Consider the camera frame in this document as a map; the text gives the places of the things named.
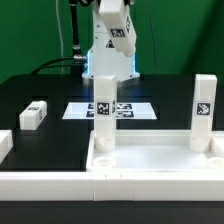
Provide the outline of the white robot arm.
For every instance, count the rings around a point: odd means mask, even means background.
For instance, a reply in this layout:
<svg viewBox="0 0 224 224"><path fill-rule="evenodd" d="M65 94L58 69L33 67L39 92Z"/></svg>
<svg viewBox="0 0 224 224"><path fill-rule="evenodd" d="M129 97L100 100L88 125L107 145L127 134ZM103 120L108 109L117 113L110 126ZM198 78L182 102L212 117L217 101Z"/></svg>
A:
<svg viewBox="0 0 224 224"><path fill-rule="evenodd" d="M135 53L137 35L130 15L135 0L88 0L92 6L93 44L83 76L94 79L116 75L118 82L138 78Z"/></svg>

